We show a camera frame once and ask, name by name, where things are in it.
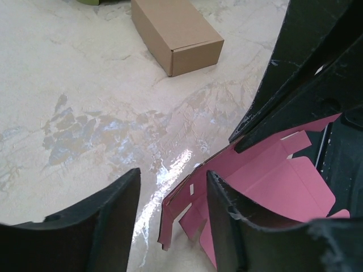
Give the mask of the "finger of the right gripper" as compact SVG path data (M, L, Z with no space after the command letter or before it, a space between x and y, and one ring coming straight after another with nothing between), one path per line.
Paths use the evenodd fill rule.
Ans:
M256 96L229 140L241 140L358 39L361 1L290 1Z

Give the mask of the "pink paper box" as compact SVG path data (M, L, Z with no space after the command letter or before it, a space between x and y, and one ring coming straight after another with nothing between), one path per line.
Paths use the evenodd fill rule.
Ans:
M158 242L171 245L175 219L194 237L201 228L200 244L215 261L207 204L206 173L217 172L233 189L279 215L298 222L316 218L348 218L347 209L331 212L336 198L311 160L294 154L311 145L307 134L321 132L336 116L281 131L237 153L230 144L196 167L162 201Z

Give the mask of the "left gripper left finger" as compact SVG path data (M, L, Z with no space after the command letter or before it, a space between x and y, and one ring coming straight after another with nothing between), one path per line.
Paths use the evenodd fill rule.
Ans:
M40 223L1 224L1 271L126 271L140 189L134 168Z

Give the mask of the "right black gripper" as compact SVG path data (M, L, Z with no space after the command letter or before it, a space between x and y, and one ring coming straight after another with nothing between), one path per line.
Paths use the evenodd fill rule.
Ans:
M346 209L351 217L362 217L361 105L362 40L358 39L267 115L234 150L241 153L275 133L346 111L324 131L318 170L335 196L329 214Z

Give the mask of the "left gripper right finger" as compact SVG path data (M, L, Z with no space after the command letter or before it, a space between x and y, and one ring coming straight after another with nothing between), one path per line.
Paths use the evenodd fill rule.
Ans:
M362 271L362 218L300 223L206 178L218 271Z

